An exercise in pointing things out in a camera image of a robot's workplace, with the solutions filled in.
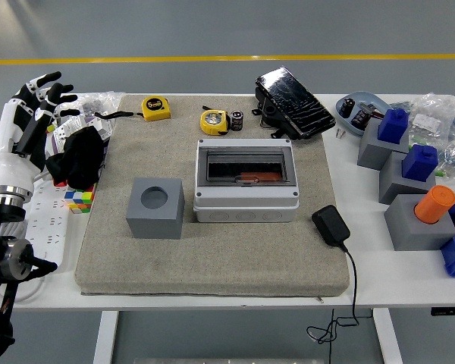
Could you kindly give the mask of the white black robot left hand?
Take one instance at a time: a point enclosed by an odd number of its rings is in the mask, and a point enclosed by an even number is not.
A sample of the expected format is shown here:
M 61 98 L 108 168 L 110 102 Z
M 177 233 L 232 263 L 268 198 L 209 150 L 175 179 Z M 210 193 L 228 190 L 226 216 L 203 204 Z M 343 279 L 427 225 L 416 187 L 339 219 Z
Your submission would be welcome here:
M 57 107 L 73 102 L 72 85 L 58 80 L 61 72 L 26 82 L 5 103 L 0 119 L 0 192 L 6 186 L 33 192 L 33 182 L 46 161 L 46 130 L 58 119 Z

